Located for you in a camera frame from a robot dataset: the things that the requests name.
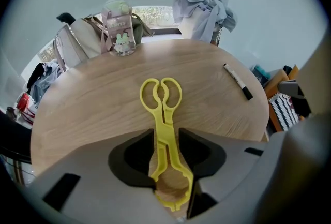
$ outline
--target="plastic tongs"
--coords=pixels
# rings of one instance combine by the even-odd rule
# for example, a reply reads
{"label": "plastic tongs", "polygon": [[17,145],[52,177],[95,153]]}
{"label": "plastic tongs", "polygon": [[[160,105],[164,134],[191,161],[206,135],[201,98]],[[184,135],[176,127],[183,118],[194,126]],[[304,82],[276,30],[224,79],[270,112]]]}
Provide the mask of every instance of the plastic tongs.
{"label": "plastic tongs", "polygon": [[[167,106],[167,100],[169,99],[169,88],[166,86],[165,82],[169,81],[176,85],[179,90],[179,100],[176,106],[169,107]],[[153,98],[157,101],[158,106],[155,109],[149,108],[144,100],[143,100],[143,90],[149,82],[155,82],[155,86],[153,88]],[[164,99],[161,102],[157,94],[157,89],[160,86],[164,90]],[[164,78],[161,80],[161,83],[157,79],[147,79],[140,87],[140,100],[143,104],[144,108],[150,112],[155,119],[156,125],[156,137],[157,137],[157,157],[158,157],[158,165],[155,172],[151,175],[151,177],[157,182],[159,180],[159,176],[167,169],[167,146],[170,154],[170,163],[171,166],[180,171],[184,177],[188,179],[188,190],[185,193],[185,196],[176,202],[167,202],[162,200],[159,196],[157,198],[159,201],[166,207],[169,207],[171,211],[179,210],[180,207],[189,201],[191,192],[192,192],[192,183],[193,183],[193,174],[192,172],[184,167],[179,159],[178,148],[175,139],[175,130],[173,127],[172,115],[174,111],[179,106],[182,100],[183,92],[179,83],[172,78]]]}

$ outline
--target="water bottle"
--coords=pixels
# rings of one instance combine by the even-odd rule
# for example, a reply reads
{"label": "water bottle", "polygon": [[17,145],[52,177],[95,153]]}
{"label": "water bottle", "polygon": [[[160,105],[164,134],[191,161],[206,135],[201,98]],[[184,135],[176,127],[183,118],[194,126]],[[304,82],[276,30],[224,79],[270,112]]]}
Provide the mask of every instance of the water bottle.
{"label": "water bottle", "polygon": [[136,50],[131,20],[132,7],[124,0],[109,0],[101,14],[103,27],[106,27],[109,35],[106,42],[101,40],[101,45],[108,51],[113,49],[118,56],[132,54]]}

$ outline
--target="striped item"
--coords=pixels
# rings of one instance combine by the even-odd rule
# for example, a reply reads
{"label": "striped item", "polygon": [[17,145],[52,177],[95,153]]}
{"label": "striped item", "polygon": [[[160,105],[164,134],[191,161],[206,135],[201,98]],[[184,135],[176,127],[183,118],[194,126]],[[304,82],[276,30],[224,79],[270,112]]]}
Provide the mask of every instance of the striped item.
{"label": "striped item", "polygon": [[293,106],[291,107],[290,96],[277,93],[269,99],[269,103],[272,105],[284,131],[299,122],[298,115],[295,113]]}

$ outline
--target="wood grain surface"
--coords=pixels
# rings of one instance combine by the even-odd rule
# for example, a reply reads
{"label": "wood grain surface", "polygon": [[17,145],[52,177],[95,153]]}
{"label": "wood grain surface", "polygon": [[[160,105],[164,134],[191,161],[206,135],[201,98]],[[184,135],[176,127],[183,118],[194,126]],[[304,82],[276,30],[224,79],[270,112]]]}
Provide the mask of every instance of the wood grain surface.
{"label": "wood grain surface", "polygon": [[[224,63],[247,85],[254,96],[250,101],[224,69]],[[140,102],[139,89],[148,78],[164,77],[176,79],[183,90],[182,102],[173,116],[176,132],[186,127],[238,139],[262,139],[269,116],[267,98],[242,63],[221,48],[200,41],[149,42],[137,46],[130,56],[106,53],[90,59],[52,84],[32,130],[31,157],[36,174],[84,144],[154,128],[153,116]],[[156,105],[152,86],[144,92],[151,107]],[[169,87],[169,105],[173,106],[178,93],[175,87]],[[156,165],[155,152],[150,174]],[[178,200],[186,188],[187,180],[171,167],[157,182],[157,192],[168,201]],[[183,216],[186,209],[184,205],[172,215]]]}

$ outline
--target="black slot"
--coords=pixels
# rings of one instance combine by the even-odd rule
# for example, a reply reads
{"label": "black slot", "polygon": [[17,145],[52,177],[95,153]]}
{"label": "black slot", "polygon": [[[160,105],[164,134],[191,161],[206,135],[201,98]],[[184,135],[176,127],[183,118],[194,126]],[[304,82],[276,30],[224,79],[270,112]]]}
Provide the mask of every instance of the black slot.
{"label": "black slot", "polygon": [[153,152],[154,130],[149,129],[112,149],[108,165],[113,174],[127,185],[155,190],[155,181],[148,176]]}
{"label": "black slot", "polygon": [[60,211],[81,177],[66,173],[44,196],[43,201],[57,211]]}
{"label": "black slot", "polygon": [[253,154],[253,155],[257,155],[257,156],[261,156],[263,151],[262,150],[258,150],[257,148],[253,148],[253,147],[248,147],[247,149],[244,150],[244,152]]}
{"label": "black slot", "polygon": [[194,179],[187,210],[190,219],[217,204],[209,194],[201,191],[198,180],[214,175],[227,159],[225,150],[214,142],[185,129],[179,129],[179,149]]}

